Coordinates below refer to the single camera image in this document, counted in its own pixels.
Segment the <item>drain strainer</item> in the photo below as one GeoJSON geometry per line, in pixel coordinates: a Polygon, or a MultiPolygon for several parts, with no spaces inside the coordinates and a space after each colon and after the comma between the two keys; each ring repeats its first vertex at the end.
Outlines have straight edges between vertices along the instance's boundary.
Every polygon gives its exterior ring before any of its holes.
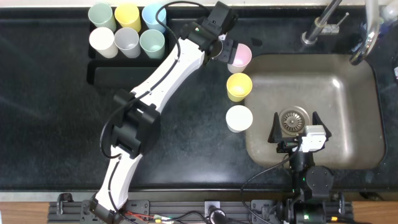
{"type": "Polygon", "coordinates": [[[307,112],[298,106],[284,109],[279,115],[282,130],[289,135],[295,136],[305,125],[310,125],[310,118],[307,112]]]}

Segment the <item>yellow cup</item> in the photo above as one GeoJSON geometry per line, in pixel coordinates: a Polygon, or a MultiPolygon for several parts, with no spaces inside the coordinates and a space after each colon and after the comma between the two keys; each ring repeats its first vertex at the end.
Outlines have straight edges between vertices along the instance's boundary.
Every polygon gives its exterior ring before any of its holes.
{"type": "Polygon", "coordinates": [[[250,77],[243,73],[235,73],[228,78],[226,90],[228,97],[233,102],[242,101],[253,88],[250,77]]]}
{"type": "Polygon", "coordinates": [[[135,4],[125,3],[118,6],[114,12],[114,17],[122,27],[130,27],[137,32],[141,30],[141,19],[139,10],[135,4]]]}

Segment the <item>light blue cup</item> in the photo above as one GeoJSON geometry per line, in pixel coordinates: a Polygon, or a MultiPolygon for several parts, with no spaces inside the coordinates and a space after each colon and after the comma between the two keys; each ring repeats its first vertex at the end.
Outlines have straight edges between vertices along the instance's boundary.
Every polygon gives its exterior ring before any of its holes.
{"type": "MultiPolygon", "coordinates": [[[[166,28],[162,27],[162,25],[160,25],[155,19],[156,12],[162,6],[163,5],[161,4],[151,4],[146,6],[142,10],[142,18],[147,24],[148,29],[155,29],[164,33],[166,31],[166,28]]],[[[159,19],[160,22],[166,24],[166,9],[162,9],[157,18],[159,19]]]]}

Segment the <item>cup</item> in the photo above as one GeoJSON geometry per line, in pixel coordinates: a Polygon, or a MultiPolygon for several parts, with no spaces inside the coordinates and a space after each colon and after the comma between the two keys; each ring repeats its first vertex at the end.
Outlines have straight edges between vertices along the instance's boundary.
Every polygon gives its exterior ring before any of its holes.
{"type": "Polygon", "coordinates": [[[135,4],[121,4],[114,11],[116,20],[122,27],[130,27],[137,32],[141,30],[141,19],[139,18],[139,10],[135,4]]]}
{"type": "Polygon", "coordinates": [[[96,27],[106,27],[112,32],[116,30],[111,6],[105,3],[97,3],[88,10],[88,18],[96,27]]]}
{"type": "Polygon", "coordinates": [[[128,58],[136,58],[141,53],[141,48],[138,42],[138,33],[132,28],[122,28],[114,34],[114,43],[128,58]]]}
{"type": "MultiPolygon", "coordinates": [[[[142,10],[142,18],[147,24],[148,29],[159,30],[162,33],[166,31],[162,25],[156,21],[156,12],[162,7],[161,4],[151,4],[142,10]]],[[[162,9],[157,16],[160,22],[166,25],[166,9],[162,9]]]]}
{"type": "Polygon", "coordinates": [[[118,48],[114,44],[113,32],[106,27],[99,27],[90,34],[90,45],[106,58],[113,58],[118,54],[118,48]]]}
{"type": "Polygon", "coordinates": [[[164,55],[164,36],[158,30],[147,30],[141,34],[139,44],[149,58],[162,58],[164,55]]]}
{"type": "Polygon", "coordinates": [[[228,70],[231,73],[243,72],[243,70],[251,61],[251,57],[252,55],[250,48],[244,44],[238,44],[234,62],[232,64],[228,64],[228,70]]]}
{"type": "Polygon", "coordinates": [[[236,105],[228,110],[225,120],[229,130],[234,133],[239,133],[251,126],[253,123],[253,114],[249,108],[242,105],[236,105]]]}
{"type": "Polygon", "coordinates": [[[236,73],[226,81],[228,98],[233,102],[242,101],[253,88],[253,83],[248,75],[236,73]]]}

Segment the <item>sink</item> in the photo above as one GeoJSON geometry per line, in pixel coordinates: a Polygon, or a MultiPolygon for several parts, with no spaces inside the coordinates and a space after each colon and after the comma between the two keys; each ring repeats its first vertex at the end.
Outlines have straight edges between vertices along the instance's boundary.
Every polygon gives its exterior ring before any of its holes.
{"type": "Polygon", "coordinates": [[[269,167],[285,154],[268,143],[274,113],[284,136],[295,136],[311,125],[316,111],[331,131],[325,148],[314,153],[316,165],[332,169],[371,169],[384,157],[376,83],[365,61],[349,63],[350,55],[261,55],[244,73],[252,92],[244,104],[253,113],[246,130],[246,149],[252,160],[269,167]]]}

